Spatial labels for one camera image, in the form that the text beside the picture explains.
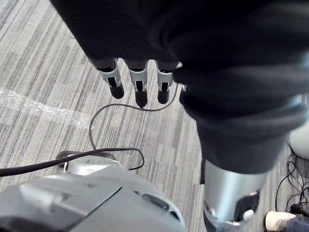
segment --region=floor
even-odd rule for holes
[[[88,126],[94,112],[112,102],[135,104],[128,70],[121,60],[119,65],[125,96],[115,100],[47,0],[1,0],[0,167],[51,160],[62,150],[90,150]],[[154,63],[148,68],[147,107],[158,108]],[[168,109],[153,113],[124,107],[107,109],[95,121],[93,132],[97,147],[139,147],[146,164],[138,174],[174,201],[189,232],[205,231],[197,131],[194,120],[177,100]],[[136,154],[115,155],[128,167],[138,162]],[[288,155],[286,149],[270,173],[259,211],[244,231],[263,231],[263,216],[274,209]],[[55,167],[1,178],[0,189],[60,171]],[[279,209],[284,210],[291,194],[291,187],[284,183]]]

